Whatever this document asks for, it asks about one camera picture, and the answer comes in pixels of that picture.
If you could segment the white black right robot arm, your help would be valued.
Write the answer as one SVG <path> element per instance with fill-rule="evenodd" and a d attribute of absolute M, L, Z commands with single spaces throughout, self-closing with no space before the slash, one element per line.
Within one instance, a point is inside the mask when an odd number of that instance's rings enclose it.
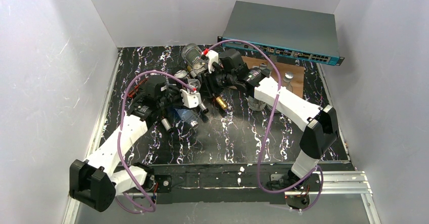
<path fill-rule="evenodd" d="M 271 77 L 268 69 L 250 69 L 235 49 L 220 54 L 205 50 L 197 58 L 203 61 L 201 79 L 209 95 L 235 87 L 246 96 L 270 105 L 301 129 L 301 151 L 288 172 L 290 180 L 305 178 L 339 138 L 337 114 L 332 106 L 322 108 L 298 97 Z"/>

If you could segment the clear bottle gold label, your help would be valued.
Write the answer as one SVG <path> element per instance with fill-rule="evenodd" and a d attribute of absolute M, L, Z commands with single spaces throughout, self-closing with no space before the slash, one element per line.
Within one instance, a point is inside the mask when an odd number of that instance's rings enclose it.
<path fill-rule="evenodd" d="M 191 87 L 196 88 L 197 91 L 201 88 L 200 81 L 196 78 L 192 78 L 187 70 L 180 69 L 174 74 L 174 76 Z"/>

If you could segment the clear bottle grey label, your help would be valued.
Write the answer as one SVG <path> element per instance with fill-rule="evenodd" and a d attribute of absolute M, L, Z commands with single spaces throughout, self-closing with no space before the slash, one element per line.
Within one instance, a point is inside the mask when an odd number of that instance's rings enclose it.
<path fill-rule="evenodd" d="M 201 58 L 202 50 L 198 45 L 194 43 L 187 44 L 182 48 L 181 56 L 197 75 L 208 70 L 208 63 Z"/>

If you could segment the clear round glass bottle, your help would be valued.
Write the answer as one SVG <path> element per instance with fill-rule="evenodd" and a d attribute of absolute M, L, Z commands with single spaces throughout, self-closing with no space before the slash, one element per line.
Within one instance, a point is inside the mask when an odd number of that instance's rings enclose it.
<path fill-rule="evenodd" d="M 282 79 L 282 86 L 283 87 L 285 87 L 288 91 L 290 91 L 291 93 L 293 93 L 293 86 L 292 86 L 292 80 L 293 80 L 293 77 L 294 77 L 294 74 L 291 72 L 291 71 L 287 71 L 287 72 L 285 72 L 284 73 L 284 75 L 283 75 L 283 79 Z M 275 87 L 277 87 L 277 84 L 278 84 L 278 80 L 276 80 L 274 77 L 272 77 L 271 76 L 271 73 L 270 73 L 270 78 L 272 78 L 276 83 L 276 86 Z M 271 105 L 266 105 L 266 108 L 269 110 L 269 111 L 272 111 L 273 110 L 273 107 L 271 106 Z"/>

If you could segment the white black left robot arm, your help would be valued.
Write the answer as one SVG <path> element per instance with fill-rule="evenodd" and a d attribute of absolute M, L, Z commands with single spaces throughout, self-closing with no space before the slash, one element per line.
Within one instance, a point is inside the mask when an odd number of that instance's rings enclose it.
<path fill-rule="evenodd" d="M 69 196 L 103 212 L 123 195 L 135 207 L 134 214 L 156 210 L 159 182 L 152 168 L 127 165 L 126 153 L 144 136 L 164 109 L 196 108 L 201 103 L 198 80 L 178 78 L 150 70 L 138 74 L 124 91 L 120 124 L 112 135 L 85 160 L 69 168 Z"/>

